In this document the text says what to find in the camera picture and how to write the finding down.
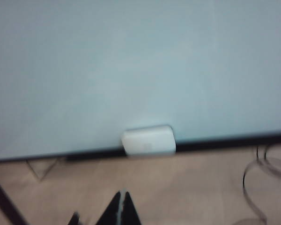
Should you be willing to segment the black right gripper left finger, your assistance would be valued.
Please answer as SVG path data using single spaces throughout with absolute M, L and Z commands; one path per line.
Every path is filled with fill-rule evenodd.
M 117 223 L 120 198 L 121 193 L 118 191 L 96 222 L 96 225 L 115 225 Z

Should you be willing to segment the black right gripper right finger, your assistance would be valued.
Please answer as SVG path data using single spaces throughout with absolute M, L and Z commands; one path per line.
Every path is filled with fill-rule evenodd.
M 126 192 L 123 206 L 123 224 L 141 225 L 138 213 L 129 192 Z

